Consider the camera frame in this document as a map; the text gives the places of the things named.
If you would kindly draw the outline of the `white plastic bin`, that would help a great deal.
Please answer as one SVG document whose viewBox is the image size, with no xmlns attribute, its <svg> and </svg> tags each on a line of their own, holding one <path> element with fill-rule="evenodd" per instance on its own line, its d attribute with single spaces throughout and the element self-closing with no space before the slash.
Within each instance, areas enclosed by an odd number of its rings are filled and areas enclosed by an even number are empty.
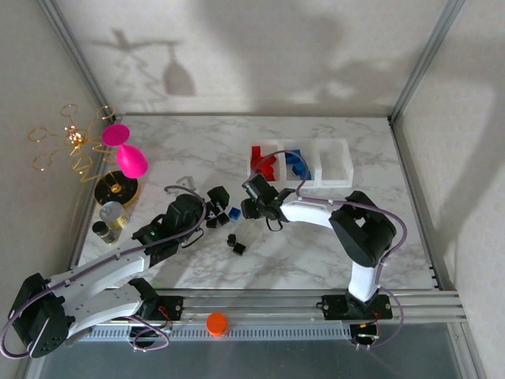
<svg viewBox="0 0 505 379">
<path fill-rule="evenodd" d="M 318 188 L 350 188 L 354 180 L 354 166 L 346 139 L 316 139 L 320 163 L 316 169 Z"/>
<path fill-rule="evenodd" d="M 261 147 L 261 155 L 263 156 L 263 159 L 260 161 L 260 163 L 257 165 L 256 170 L 252 170 L 250 167 L 251 164 L 251 147 L 253 145 L 259 145 Z M 279 184 L 284 178 L 285 178 L 285 168 L 286 168 L 286 162 L 285 159 L 281 154 L 274 155 L 276 157 L 276 161 L 274 164 L 271 166 L 264 166 L 263 163 L 265 161 L 265 156 L 268 156 L 272 154 L 273 152 L 276 152 L 282 148 L 280 142 L 278 140 L 257 140 L 253 141 L 249 144 L 249 158 L 247 159 L 247 176 L 250 176 L 252 173 L 260 173 L 260 171 L 264 168 L 267 167 L 272 167 L 274 172 L 275 172 L 275 180 L 271 183 L 276 182 Z"/>
</svg>

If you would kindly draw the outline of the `blue blocks in tray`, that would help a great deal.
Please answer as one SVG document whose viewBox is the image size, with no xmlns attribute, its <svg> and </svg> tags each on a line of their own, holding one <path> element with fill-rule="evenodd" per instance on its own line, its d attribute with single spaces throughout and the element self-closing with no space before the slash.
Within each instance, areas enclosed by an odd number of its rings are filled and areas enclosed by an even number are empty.
<svg viewBox="0 0 505 379">
<path fill-rule="evenodd" d="M 290 150 L 299 149 L 301 151 L 301 155 L 298 156 L 300 160 L 299 162 L 302 162 L 305 166 L 306 171 L 311 171 L 312 174 L 312 180 L 310 181 L 306 180 L 304 187 L 315 188 L 316 165 L 314 161 L 312 142 L 310 140 L 294 140 L 294 139 L 283 140 L 282 142 L 283 142 L 283 148 L 286 150 L 286 152 L 283 154 L 285 162 L 286 162 L 286 155 L 290 155 Z M 296 176 L 292 172 L 292 166 L 293 164 L 286 163 L 284 182 L 289 183 L 292 186 L 297 186 L 303 178 Z"/>
</svg>

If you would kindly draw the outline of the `pink wine glass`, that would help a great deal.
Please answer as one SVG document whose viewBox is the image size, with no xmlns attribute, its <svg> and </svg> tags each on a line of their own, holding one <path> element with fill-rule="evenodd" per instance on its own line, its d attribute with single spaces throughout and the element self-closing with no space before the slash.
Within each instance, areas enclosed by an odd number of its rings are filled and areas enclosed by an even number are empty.
<svg viewBox="0 0 505 379">
<path fill-rule="evenodd" d="M 112 124 L 102 133 L 102 142 L 110 148 L 117 148 L 118 166 L 127 178 L 138 179 L 148 171 L 148 160 L 136 146 L 127 144 L 130 129 L 123 124 Z"/>
</svg>

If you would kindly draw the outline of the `glass jar silver lid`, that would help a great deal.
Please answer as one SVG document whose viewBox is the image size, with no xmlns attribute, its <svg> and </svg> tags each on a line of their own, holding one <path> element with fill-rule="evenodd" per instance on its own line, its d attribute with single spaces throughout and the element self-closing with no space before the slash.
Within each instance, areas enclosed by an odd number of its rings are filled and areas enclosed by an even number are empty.
<svg viewBox="0 0 505 379">
<path fill-rule="evenodd" d="M 113 230 L 121 230 L 129 222 L 129 217 L 123 205 L 117 201 L 109 201 L 99 210 L 100 219 Z"/>
</svg>

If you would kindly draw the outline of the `small dark bottle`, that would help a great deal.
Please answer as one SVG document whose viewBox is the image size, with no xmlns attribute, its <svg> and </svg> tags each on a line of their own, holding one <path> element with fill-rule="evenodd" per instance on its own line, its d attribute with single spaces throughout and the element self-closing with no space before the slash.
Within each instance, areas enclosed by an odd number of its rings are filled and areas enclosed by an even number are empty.
<svg viewBox="0 0 505 379">
<path fill-rule="evenodd" d="M 92 231 L 107 244 L 111 244 L 115 241 L 114 232 L 103 221 L 93 223 Z"/>
</svg>

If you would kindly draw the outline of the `orange plastic cap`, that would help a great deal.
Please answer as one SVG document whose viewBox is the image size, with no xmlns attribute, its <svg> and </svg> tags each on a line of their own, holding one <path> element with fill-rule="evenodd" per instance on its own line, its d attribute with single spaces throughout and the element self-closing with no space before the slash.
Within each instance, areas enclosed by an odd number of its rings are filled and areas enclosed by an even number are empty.
<svg viewBox="0 0 505 379">
<path fill-rule="evenodd" d="M 211 313 L 205 325 L 208 333 L 215 338 L 224 337 L 228 330 L 228 320 L 222 313 Z"/>
</svg>

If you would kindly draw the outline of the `small circuit board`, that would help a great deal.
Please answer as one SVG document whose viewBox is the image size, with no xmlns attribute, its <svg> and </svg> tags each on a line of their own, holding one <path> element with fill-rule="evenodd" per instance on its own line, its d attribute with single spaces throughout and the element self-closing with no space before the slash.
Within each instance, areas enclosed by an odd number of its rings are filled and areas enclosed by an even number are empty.
<svg viewBox="0 0 505 379">
<path fill-rule="evenodd" d="M 376 321 L 350 325 L 351 339 L 358 343 L 373 343 L 380 338 Z"/>
</svg>

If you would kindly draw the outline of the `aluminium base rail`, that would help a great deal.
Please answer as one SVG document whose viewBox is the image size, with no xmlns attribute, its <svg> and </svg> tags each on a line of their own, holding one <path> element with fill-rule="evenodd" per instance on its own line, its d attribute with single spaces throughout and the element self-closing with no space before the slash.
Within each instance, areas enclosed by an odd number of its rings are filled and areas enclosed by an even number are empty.
<svg viewBox="0 0 505 379">
<path fill-rule="evenodd" d="M 385 324 L 403 320 L 407 324 L 466 322 L 466 312 L 457 291 L 393 290 L 400 304 L 390 309 L 393 317 Z M 323 310 L 316 304 L 325 295 L 343 295 L 328 290 L 226 290 L 166 289 L 161 296 L 183 297 L 180 322 L 202 324 L 211 313 L 220 312 L 236 325 L 321 324 Z"/>
</svg>

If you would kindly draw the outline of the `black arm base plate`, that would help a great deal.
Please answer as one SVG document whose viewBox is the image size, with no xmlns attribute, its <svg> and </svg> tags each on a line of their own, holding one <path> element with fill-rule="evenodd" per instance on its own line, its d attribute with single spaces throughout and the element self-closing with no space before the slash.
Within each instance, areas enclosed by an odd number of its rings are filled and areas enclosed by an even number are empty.
<svg viewBox="0 0 505 379">
<path fill-rule="evenodd" d="M 326 321 L 374 321 L 393 317 L 387 295 L 374 294 L 367 302 L 361 302 L 350 294 L 324 295 L 316 304 Z"/>
<path fill-rule="evenodd" d="M 181 296 L 161 296 L 155 303 L 154 311 L 151 315 L 153 321 L 180 321 L 183 311 L 183 300 Z"/>
</svg>

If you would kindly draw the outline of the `grey aluminium frame beam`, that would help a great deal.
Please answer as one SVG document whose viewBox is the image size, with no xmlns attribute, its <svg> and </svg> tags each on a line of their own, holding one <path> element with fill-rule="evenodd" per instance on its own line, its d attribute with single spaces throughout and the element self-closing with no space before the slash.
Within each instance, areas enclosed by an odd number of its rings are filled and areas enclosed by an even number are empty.
<svg viewBox="0 0 505 379">
<path fill-rule="evenodd" d="M 89 155 L 90 159 L 94 162 L 93 166 L 90 167 L 89 176 L 103 175 L 107 168 L 107 163 L 103 161 L 105 153 L 95 150 L 90 152 Z M 80 203 L 78 204 L 75 217 L 72 221 L 72 225 L 76 228 L 76 230 L 75 235 L 73 236 L 73 245 L 71 254 L 69 255 L 67 268 L 76 268 L 80 260 L 86 236 L 88 234 L 88 229 L 90 228 L 90 222 L 92 221 L 95 210 L 96 201 L 94 198 L 94 189 L 98 180 L 98 178 L 94 178 L 91 181 L 86 182 L 80 192 L 80 197 L 78 198 Z M 14 379 L 26 379 L 27 377 L 37 378 L 37 373 L 31 374 L 29 371 L 31 369 L 38 370 L 42 366 L 43 362 L 40 364 L 36 363 L 35 365 L 32 365 L 32 361 L 30 360 L 23 362 L 17 370 Z"/>
<path fill-rule="evenodd" d="M 391 116 L 387 118 L 387 121 L 410 193 L 410 200 L 415 209 L 419 234 L 435 277 L 436 293 L 441 295 L 452 291 L 459 295 L 460 292 L 450 276 L 443 253 L 436 246 L 435 232 L 425 195 L 399 121 L 395 121 Z M 489 379 L 467 317 L 460 317 L 455 321 L 448 322 L 447 332 L 461 378 Z"/>
</svg>

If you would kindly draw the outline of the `grey aluminium frame post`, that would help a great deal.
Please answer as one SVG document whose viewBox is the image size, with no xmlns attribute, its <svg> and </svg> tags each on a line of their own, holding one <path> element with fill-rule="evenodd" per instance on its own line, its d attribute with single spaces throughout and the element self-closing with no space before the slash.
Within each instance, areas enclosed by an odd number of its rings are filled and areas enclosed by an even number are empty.
<svg viewBox="0 0 505 379">
<path fill-rule="evenodd" d="M 91 70 L 88 60 L 84 56 L 84 52 L 77 42 L 77 38 L 73 34 L 63 12 L 58 6 L 57 0 L 36 0 L 36 3 L 39 5 L 45 18 L 54 30 L 55 35 L 83 79 L 89 92 L 92 94 L 94 101 L 100 107 L 110 105 L 110 102 L 107 100 L 98 80 Z"/>
<path fill-rule="evenodd" d="M 402 117 L 403 112 L 410 103 L 413 94 L 421 83 L 424 75 L 427 73 L 429 66 L 434 60 L 438 50 L 441 48 L 447 33 L 450 31 L 466 0 L 447 0 L 425 46 L 421 50 L 421 54 L 414 65 L 406 83 L 388 116 L 388 121 L 391 128 Z"/>
</svg>

